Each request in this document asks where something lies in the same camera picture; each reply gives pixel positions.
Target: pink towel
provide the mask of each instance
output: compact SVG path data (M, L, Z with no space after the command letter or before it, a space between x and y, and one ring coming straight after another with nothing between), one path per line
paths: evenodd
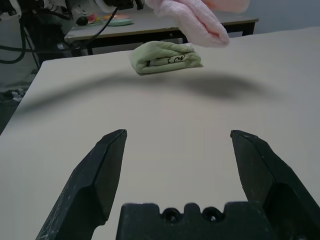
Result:
M203 47L229 44L226 29L212 10L243 12L250 0L145 0L158 17L173 17L190 43Z

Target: black table frame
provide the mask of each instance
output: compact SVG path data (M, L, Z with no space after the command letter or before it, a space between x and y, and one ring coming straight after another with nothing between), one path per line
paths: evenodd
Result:
M255 22L248 22L248 23L236 23L236 24L228 24L224 25L226 31L228 33L237 33L242 32L242 36L252 35L254 34L255 30ZM140 34L133 34L133 35L121 35L121 36L108 36L108 37L101 37L96 38L90 44L88 44L87 51L88 55L93 55L94 48L101 48L101 47L109 47L115 45L124 45L124 44L136 44L136 43L146 43L150 41L161 41L167 39L183 39L184 43L187 43L186 36L179 30L169 30L169 31L161 31L161 32L149 32L149 33L140 33ZM74 57L78 57L80 55L79 51L72 51L72 55Z

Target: folded towel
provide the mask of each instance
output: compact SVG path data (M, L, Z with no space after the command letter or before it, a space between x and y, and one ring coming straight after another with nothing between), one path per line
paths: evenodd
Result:
M146 0L158 17L173 17L190 43L203 47L225 47L229 36L209 9L240 12L250 0Z
M137 47L130 62L138 74L155 74L201 65L201 58L189 43L150 41Z

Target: white tabletop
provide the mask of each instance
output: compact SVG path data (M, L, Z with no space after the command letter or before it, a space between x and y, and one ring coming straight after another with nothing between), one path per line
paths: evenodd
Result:
M110 219L124 203L221 211L244 201L230 131L258 135L320 204L320 28L195 47L204 67L139 76L129 51L46 61L0 136L0 233L34 240L72 170L127 129Z
M98 36L98 38L118 37L143 33L158 33L178 29L177 24L172 18L157 17L150 9L129 11L128 14L133 19L132 25L109 26ZM258 21L258 18L255 17L248 17L233 13L214 12L214 14L224 25L255 23ZM103 25L74 26L64 39L66 41L86 40L99 32L102 27Z

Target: green towel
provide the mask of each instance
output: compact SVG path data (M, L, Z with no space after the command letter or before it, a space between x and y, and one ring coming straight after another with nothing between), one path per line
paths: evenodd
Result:
M155 74L199 67L201 58L188 43L150 41L131 53L130 62L138 74Z

